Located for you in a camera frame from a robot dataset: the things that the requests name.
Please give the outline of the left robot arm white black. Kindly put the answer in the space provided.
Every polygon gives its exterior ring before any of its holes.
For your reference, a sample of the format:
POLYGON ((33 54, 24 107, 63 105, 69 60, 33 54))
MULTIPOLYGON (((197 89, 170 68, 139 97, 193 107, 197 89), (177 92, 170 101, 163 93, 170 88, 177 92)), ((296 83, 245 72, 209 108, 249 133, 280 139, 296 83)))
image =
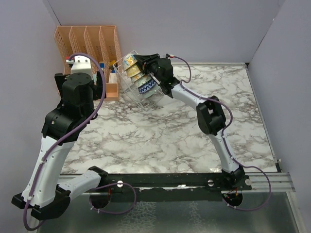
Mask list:
POLYGON ((40 153, 30 181, 22 193, 12 198, 13 205, 30 209, 31 216, 40 221, 60 217, 80 194, 107 187, 104 171, 95 166, 68 182, 58 181, 80 132, 95 119, 94 100, 101 93, 86 73, 56 74, 55 79, 60 85, 61 101, 45 117, 40 153))

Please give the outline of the yellow sun blue bowl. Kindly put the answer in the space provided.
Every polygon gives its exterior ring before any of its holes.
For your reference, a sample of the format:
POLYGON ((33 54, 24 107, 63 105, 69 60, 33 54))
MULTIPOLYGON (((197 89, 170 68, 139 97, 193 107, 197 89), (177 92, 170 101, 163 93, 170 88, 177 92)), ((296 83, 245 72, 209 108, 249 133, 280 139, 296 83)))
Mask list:
POLYGON ((127 70, 126 70, 126 75, 128 78, 131 78, 133 76, 136 76, 138 75, 139 73, 141 73, 139 67, 134 64, 133 66, 129 67, 127 70))

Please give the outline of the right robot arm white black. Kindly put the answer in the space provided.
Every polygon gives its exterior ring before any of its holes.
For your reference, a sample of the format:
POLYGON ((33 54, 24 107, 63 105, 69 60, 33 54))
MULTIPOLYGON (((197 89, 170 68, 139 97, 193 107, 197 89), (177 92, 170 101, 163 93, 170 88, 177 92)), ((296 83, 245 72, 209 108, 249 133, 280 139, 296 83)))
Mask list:
POLYGON ((234 190, 241 184, 245 171, 235 158, 229 143, 226 142, 226 117, 223 111, 225 105, 216 96, 204 97, 188 89, 184 83, 173 74, 172 58, 184 59, 167 54, 161 58, 159 54, 134 55, 139 69, 152 78, 152 83, 139 88, 140 94, 151 92, 158 85, 162 93, 172 99, 179 100, 196 111, 200 130, 212 141, 221 161, 223 184, 229 190, 234 190))

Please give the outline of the orange blue ornate bowl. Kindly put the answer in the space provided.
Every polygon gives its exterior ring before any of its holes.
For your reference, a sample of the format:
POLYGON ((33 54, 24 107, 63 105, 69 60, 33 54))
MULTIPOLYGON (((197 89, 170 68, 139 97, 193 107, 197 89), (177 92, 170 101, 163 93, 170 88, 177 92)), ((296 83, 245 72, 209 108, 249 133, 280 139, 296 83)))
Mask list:
POLYGON ((122 58, 122 67, 123 70, 127 70, 131 66, 137 63, 137 59, 135 58, 134 54, 129 53, 122 58))

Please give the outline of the teal grid pattern bowl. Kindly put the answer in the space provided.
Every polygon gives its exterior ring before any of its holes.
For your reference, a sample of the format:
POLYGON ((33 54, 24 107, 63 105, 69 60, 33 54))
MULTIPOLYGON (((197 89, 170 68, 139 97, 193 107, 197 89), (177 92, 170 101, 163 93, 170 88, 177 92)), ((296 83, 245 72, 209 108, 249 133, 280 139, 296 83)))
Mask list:
POLYGON ((150 96, 154 95, 158 90, 160 90, 160 87, 159 86, 155 86, 151 90, 149 90, 146 93, 142 94, 142 96, 143 96, 144 99, 147 99, 150 96))

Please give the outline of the orange flower leaf bowl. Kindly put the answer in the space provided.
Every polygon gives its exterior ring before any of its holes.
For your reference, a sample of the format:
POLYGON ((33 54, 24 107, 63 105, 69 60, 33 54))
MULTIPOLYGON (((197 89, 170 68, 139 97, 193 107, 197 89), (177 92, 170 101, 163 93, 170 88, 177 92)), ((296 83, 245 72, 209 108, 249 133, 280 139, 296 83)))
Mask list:
POLYGON ((131 77, 131 81, 136 85, 136 86, 142 86, 146 82, 148 82, 151 79, 150 75, 142 75, 142 73, 131 77))

